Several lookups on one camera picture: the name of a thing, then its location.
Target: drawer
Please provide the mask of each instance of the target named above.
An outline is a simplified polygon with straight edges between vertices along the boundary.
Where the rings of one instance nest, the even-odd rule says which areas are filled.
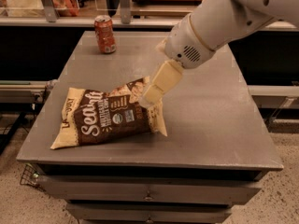
[[[38,183],[60,199],[148,203],[245,204],[261,189],[256,182],[102,176],[41,175]]]
[[[222,223],[231,215],[230,209],[196,205],[69,203],[66,209],[76,219],[114,221],[113,223]]]

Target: table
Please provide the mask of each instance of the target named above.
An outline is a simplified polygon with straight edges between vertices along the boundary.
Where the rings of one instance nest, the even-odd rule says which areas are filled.
[[[166,36],[117,32],[117,51],[104,55],[94,32],[85,32],[18,154],[46,192],[86,223],[220,223],[261,189],[264,175],[283,169],[228,46],[186,70],[164,97],[167,137],[50,149],[69,87],[111,91],[151,75],[166,59],[155,50]]]

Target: brown snack bag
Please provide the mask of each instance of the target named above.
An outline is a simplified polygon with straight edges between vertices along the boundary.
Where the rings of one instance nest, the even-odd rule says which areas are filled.
[[[167,136],[162,101],[148,109],[138,102],[149,80],[144,77],[110,93],[70,88],[61,129],[50,148],[96,145],[138,133]]]

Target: floor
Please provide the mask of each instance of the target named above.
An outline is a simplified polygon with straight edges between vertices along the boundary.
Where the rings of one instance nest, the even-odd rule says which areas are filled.
[[[24,163],[16,162],[22,141],[30,131],[27,117],[0,156],[0,223],[78,224],[65,210],[65,202],[30,186],[21,185]],[[2,115],[0,132],[6,133],[14,115]],[[299,121],[277,121],[271,136],[284,170],[263,178],[263,189],[245,206],[235,206],[224,224],[299,223]]]

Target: can top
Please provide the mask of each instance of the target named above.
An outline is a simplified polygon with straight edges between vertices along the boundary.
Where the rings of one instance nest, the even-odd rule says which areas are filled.
[[[98,22],[106,22],[106,21],[110,21],[110,20],[111,20],[111,18],[108,15],[100,15],[95,18],[95,21],[98,21]]]

